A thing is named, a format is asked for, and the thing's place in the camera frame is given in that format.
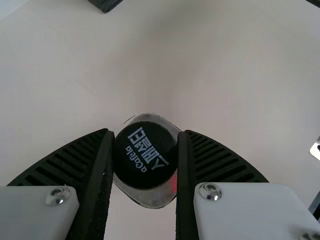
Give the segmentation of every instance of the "white background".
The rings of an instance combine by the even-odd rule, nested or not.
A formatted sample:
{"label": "white background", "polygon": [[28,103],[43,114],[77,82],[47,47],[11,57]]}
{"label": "white background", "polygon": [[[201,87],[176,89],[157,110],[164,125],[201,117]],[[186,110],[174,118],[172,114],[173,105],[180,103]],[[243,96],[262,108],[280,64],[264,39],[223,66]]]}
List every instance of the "white background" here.
{"label": "white background", "polygon": [[[0,184],[155,112],[228,146],[306,206],[320,190],[320,9],[304,0],[31,0],[0,21]],[[113,188],[107,239],[174,239],[175,202]]]}

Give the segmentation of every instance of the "white lettering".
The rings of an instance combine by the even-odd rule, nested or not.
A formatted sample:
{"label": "white lettering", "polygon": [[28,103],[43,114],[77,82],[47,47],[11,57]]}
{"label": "white lettering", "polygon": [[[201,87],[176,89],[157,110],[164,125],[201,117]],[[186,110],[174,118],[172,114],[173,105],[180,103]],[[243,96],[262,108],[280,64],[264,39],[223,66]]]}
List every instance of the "white lettering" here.
{"label": "white lettering", "polygon": [[137,142],[139,142],[141,139],[143,139],[146,136],[145,131],[140,127],[137,131],[132,133],[130,136],[128,136],[128,139],[130,142],[135,145]]}
{"label": "white lettering", "polygon": [[[169,165],[169,163],[160,155],[159,158],[166,164]],[[151,170],[155,170],[156,168],[164,167],[164,164],[158,164],[159,158],[156,159],[155,165],[151,168]]]}

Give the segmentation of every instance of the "metal screw head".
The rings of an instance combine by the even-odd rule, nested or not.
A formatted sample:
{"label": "metal screw head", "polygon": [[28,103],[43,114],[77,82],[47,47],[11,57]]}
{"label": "metal screw head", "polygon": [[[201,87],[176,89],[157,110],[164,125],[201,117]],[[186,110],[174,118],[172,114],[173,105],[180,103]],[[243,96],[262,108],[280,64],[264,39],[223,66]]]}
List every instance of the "metal screw head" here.
{"label": "metal screw head", "polygon": [[207,200],[217,201],[222,197],[220,187],[212,182],[203,183],[199,188],[200,195]]}
{"label": "metal screw head", "polygon": [[67,187],[56,187],[47,194],[45,204],[59,205],[64,203],[69,196],[70,190]]}

